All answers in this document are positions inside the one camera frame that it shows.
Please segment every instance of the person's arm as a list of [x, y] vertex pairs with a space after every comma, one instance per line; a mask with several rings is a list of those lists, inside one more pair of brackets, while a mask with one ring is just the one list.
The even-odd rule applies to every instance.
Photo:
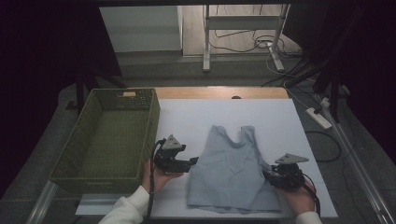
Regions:
[[[305, 184], [313, 189], [311, 183], [305, 180]], [[299, 188], [296, 191], [290, 192], [283, 189], [277, 189], [281, 192], [290, 207], [296, 214], [296, 224], [321, 224], [318, 213], [315, 212], [315, 202], [312, 196], [304, 188]]]
[[[161, 190], [169, 180], [183, 174], [166, 174], [158, 169], [154, 170], [155, 192]], [[100, 224], [136, 224], [143, 221], [149, 204], [149, 176], [150, 162], [144, 167], [142, 185], [128, 198], [121, 197], [114, 204], [113, 209], [99, 222]]]

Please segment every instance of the white wall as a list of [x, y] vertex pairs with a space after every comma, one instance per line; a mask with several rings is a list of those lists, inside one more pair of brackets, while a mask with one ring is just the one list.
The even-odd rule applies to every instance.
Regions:
[[114, 51], [181, 49], [181, 8], [101, 7]]

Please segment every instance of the sleeve cuff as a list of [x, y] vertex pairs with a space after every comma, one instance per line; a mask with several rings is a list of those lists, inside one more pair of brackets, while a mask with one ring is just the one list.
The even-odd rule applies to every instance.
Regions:
[[143, 215], [147, 211], [149, 205], [149, 194], [140, 186], [133, 195], [126, 198], [131, 204], [134, 205], [139, 214]]
[[302, 213], [296, 218], [296, 224], [321, 224], [318, 213], [306, 212]]

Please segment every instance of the person's hand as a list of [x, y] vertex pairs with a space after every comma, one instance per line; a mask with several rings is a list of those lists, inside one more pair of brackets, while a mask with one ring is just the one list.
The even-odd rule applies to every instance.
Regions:
[[[166, 174], [159, 169], [154, 170], [154, 192], [158, 192], [169, 180], [184, 175], [184, 173]], [[143, 171], [142, 187], [149, 193], [150, 161], [145, 163]]]
[[[309, 183], [309, 181], [305, 180], [305, 184], [314, 191], [314, 187]], [[295, 191], [287, 191], [284, 189], [277, 190], [285, 196], [290, 207], [297, 216], [305, 212], [315, 212], [314, 199], [303, 187], [300, 187]]]

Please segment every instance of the power outlet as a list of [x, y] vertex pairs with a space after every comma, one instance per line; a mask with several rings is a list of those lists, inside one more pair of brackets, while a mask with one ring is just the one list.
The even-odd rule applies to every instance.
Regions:
[[321, 116], [319, 113], [315, 114], [315, 109], [313, 107], [305, 110], [305, 112], [314, 120], [317, 122], [320, 127], [322, 127], [324, 130], [328, 130], [332, 127], [329, 121], [327, 121], [323, 116]]

